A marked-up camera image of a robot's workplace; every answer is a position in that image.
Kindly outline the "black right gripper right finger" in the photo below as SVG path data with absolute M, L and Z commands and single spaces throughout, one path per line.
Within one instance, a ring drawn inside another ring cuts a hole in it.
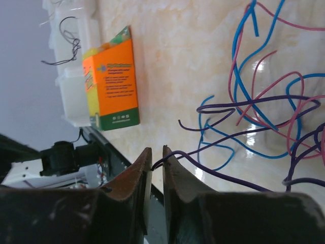
M 324 214 L 302 193 L 221 193 L 163 147 L 168 243 L 324 243 Z

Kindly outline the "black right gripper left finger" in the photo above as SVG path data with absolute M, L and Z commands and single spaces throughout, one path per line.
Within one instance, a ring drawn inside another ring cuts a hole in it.
M 1 189 L 1 243 L 87 243 L 100 188 Z

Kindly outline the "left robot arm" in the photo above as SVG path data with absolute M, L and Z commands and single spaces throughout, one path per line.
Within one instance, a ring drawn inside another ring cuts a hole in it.
M 107 181 L 104 147 L 86 137 L 85 145 L 58 141 L 38 151 L 1 135 L 1 187 L 96 188 Z

